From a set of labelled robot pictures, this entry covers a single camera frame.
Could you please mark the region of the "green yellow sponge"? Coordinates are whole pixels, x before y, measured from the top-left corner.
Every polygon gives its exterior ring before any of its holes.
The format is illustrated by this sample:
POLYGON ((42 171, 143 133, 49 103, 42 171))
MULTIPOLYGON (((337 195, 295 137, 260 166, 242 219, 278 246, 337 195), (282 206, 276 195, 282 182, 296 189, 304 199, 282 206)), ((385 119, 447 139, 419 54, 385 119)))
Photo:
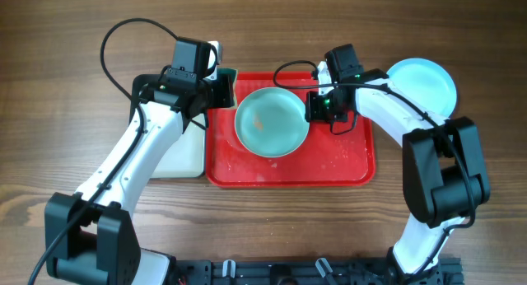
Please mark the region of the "green yellow sponge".
POLYGON ((236 82, 238 71, 233 68, 219 68, 217 80, 219 81, 219 99, 221 108, 234 109, 238 106, 236 98, 236 82))

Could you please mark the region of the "light blue plate front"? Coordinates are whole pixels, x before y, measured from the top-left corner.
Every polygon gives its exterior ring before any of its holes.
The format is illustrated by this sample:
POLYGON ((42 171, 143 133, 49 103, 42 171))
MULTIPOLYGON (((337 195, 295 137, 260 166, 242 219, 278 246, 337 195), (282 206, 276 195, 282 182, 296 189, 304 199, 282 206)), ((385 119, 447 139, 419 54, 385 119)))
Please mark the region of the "light blue plate front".
POLYGON ((421 106, 443 116, 453 114, 457 88, 441 65, 424 58, 406 58, 394 64, 387 74, 404 95, 421 106))

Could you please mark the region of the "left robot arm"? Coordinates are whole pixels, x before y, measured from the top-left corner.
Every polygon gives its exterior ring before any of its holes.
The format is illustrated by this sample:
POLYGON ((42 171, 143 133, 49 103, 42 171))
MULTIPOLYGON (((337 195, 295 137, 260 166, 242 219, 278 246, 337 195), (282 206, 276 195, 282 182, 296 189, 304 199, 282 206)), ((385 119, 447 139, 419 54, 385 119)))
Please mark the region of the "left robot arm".
POLYGON ((71 194, 46 203, 50 277, 76 284, 175 284, 176 259, 140 247, 133 213, 153 172, 189 121, 207 110, 236 104, 237 72, 222 68, 191 85, 173 76, 133 80, 133 115, 98 170, 71 194))

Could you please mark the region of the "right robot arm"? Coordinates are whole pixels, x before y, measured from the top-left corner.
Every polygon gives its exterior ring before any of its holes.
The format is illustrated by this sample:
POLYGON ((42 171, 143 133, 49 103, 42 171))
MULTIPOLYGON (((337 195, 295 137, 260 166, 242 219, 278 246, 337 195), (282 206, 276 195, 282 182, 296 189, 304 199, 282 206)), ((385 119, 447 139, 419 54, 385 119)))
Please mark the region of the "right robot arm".
POLYGON ((476 209, 490 198, 490 184, 475 123, 450 119, 414 100, 385 72, 332 71, 322 63, 317 110, 332 116, 353 111, 378 124, 403 150, 403 196, 410 211, 388 253, 387 277, 421 281, 455 230, 470 228, 476 209))

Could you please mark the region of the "light blue plate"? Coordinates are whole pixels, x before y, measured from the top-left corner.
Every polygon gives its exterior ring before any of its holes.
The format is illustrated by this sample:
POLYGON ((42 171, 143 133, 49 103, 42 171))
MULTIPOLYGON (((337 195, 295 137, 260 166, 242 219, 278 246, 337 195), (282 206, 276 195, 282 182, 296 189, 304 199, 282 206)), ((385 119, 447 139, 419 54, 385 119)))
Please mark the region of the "light blue plate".
POLYGON ((424 58, 406 58, 394 64, 387 74, 404 95, 421 106, 443 116, 453 114, 457 88, 441 65, 424 58))
POLYGON ((279 87, 265 87, 248 94, 234 119, 236 136, 260 157, 284 157, 306 140, 310 124, 299 96, 279 87))

